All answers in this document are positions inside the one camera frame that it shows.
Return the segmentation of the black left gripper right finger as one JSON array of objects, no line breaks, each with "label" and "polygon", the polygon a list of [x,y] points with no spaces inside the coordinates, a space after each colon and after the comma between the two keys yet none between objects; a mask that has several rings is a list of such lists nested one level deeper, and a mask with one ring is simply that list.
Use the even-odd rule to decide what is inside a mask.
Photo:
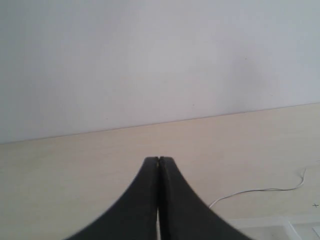
[{"label": "black left gripper right finger", "polygon": [[248,240],[199,198],[171,157],[159,158],[159,227],[162,240]]}]

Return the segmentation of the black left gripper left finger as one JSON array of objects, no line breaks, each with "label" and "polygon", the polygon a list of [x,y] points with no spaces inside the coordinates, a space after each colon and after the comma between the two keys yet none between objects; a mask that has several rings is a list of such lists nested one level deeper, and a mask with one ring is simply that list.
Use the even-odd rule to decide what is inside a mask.
[{"label": "black left gripper left finger", "polygon": [[122,196],[69,240],[155,240],[159,158],[147,157]]}]

